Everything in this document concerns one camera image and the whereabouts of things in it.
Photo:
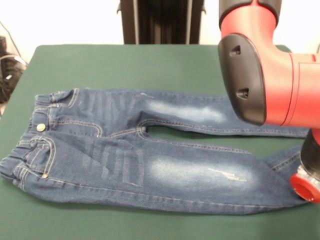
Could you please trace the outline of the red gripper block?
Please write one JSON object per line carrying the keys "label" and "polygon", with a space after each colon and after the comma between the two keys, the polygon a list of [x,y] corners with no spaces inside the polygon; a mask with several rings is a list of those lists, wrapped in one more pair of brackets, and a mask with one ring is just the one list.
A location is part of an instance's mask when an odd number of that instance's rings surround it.
{"label": "red gripper block", "polygon": [[307,202],[319,202],[320,190],[309,180],[299,176],[297,173],[290,178],[290,184],[293,190]]}

